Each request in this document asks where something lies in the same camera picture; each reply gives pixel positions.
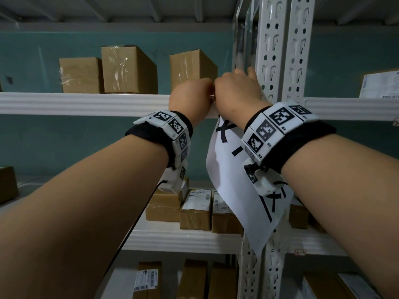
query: cable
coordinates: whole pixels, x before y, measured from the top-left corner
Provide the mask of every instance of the cable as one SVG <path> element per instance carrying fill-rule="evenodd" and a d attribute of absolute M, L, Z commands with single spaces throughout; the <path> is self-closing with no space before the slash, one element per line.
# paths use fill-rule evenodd
<path fill-rule="evenodd" d="M 147 200 L 146 206 L 147 206 L 148 202 L 150 201 L 151 197 L 154 195 L 155 191 L 158 189 L 158 187 L 159 187 L 162 183 L 167 183 L 167 181 L 165 181 L 165 180 L 164 180 L 164 181 L 160 181 L 160 182 L 157 184 L 157 186 L 155 187 L 154 191 L 152 192 L 150 198 Z M 129 238 L 130 234 L 132 233 L 134 227 L 136 226 L 137 221 L 140 219 L 140 217 L 141 217 L 141 215 L 143 214 L 143 212 L 144 212 L 145 209 L 146 209 L 146 207 L 143 208 L 143 210 L 140 212 L 140 215 L 137 217 L 136 221 L 134 222 L 134 224 L 133 224 L 132 227 L 130 228 L 130 230 L 129 230 L 129 232 L 127 233 L 126 237 L 124 238 L 124 240 L 122 241 L 121 245 L 119 246 L 119 248 L 118 248 L 116 254 L 115 254 L 114 257 L 112 258 L 112 260 L 111 260 L 111 262 L 110 262 L 110 264 L 109 264 L 107 270 L 105 271 L 105 274 L 104 274 L 103 277 L 105 277 L 105 275 L 107 274 L 107 272 L 108 272 L 109 269 L 111 268 L 112 264 L 115 262 L 117 256 L 119 255 L 119 253 L 120 253 L 121 250 L 122 250 L 122 247 L 123 247 L 124 244 L 126 243 L 127 239 Z"/>

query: package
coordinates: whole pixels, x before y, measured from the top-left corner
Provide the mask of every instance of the package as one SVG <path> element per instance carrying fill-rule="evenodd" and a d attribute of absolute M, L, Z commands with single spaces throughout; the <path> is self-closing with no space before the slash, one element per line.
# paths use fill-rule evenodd
<path fill-rule="evenodd" d="M 106 93 L 158 94 L 155 63 L 137 46 L 102 47 Z"/>
<path fill-rule="evenodd" d="M 330 273 L 304 273 L 302 296 L 303 299 L 353 299 Z"/>
<path fill-rule="evenodd" d="M 214 262 L 208 299 L 237 299 L 237 269 Z"/>
<path fill-rule="evenodd" d="M 180 228 L 184 230 L 211 230 L 212 190 L 191 190 L 180 209 Z"/>
<path fill-rule="evenodd" d="M 200 49 L 170 55 L 169 60 L 172 90 L 186 80 L 217 78 L 217 66 Z"/>
<path fill-rule="evenodd" d="M 322 227 L 322 225 L 317 221 L 317 219 L 312 214 L 309 214 L 309 224 L 320 233 L 327 233 L 327 231 Z"/>
<path fill-rule="evenodd" d="M 162 262 L 140 262 L 134 283 L 133 299 L 161 299 Z"/>
<path fill-rule="evenodd" d="M 364 75 L 359 98 L 399 99 L 399 68 Z"/>
<path fill-rule="evenodd" d="M 382 299 L 358 274 L 338 273 L 337 280 L 351 299 Z"/>
<path fill-rule="evenodd" d="M 207 262 L 186 259 L 176 299 L 204 299 Z"/>
<path fill-rule="evenodd" d="M 180 207 L 189 192 L 188 179 L 183 181 L 179 195 L 157 189 L 146 207 L 148 221 L 180 221 Z"/>
<path fill-rule="evenodd" d="M 288 221 L 295 229 L 307 229 L 309 221 L 309 211 L 297 198 L 293 198 L 290 206 L 290 217 Z"/>
<path fill-rule="evenodd" d="M 59 59 L 63 93 L 103 93 L 102 61 L 99 58 Z"/>
<path fill-rule="evenodd" d="M 213 194 L 212 233 L 242 234 L 243 226 L 218 192 Z"/>
<path fill-rule="evenodd" d="M 0 204 L 18 196 L 17 180 L 13 167 L 0 167 Z"/>

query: hand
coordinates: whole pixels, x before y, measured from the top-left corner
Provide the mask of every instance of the hand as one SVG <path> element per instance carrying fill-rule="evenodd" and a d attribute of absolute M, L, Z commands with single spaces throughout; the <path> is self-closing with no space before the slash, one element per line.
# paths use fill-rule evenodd
<path fill-rule="evenodd" d="M 242 130 L 257 111 L 272 105 L 261 97 L 261 87 L 252 67 L 248 68 L 248 76 L 236 69 L 215 80 L 215 104 L 219 114 Z"/>
<path fill-rule="evenodd" d="M 169 97 L 169 110 L 184 114 L 195 128 L 208 115 L 214 92 L 213 82 L 209 78 L 187 80 L 177 85 Z"/>

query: green wall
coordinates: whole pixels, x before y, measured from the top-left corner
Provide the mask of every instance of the green wall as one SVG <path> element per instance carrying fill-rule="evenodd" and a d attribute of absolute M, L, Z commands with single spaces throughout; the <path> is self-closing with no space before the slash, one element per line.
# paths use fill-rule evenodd
<path fill-rule="evenodd" d="M 399 67 L 399 39 L 389 35 L 318 35 L 312 38 L 305 96 L 357 97 L 361 75 Z M 0 33 L 4 91 L 60 92 L 58 58 L 100 56 L 101 45 L 136 44 L 158 66 L 160 94 L 170 92 L 169 54 L 201 48 L 229 71 L 232 33 Z M 7 83 L 6 76 L 14 80 Z M 53 175 L 121 138 L 134 118 L 0 115 L 0 165 L 18 174 Z M 207 146 L 216 120 L 194 132 L 188 174 L 209 179 Z M 330 121 L 338 133 L 399 158 L 399 128 L 390 122 Z"/>

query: forearm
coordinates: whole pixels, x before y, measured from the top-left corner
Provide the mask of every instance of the forearm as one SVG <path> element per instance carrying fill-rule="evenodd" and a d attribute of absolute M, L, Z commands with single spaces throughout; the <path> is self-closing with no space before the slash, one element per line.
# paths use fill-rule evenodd
<path fill-rule="evenodd" d="M 314 140 L 282 174 L 386 298 L 399 292 L 399 161 L 338 135 Z"/>
<path fill-rule="evenodd" d="M 68 168 L 2 216 L 2 295 L 94 295 L 167 161 L 163 146 L 129 135 Z"/>

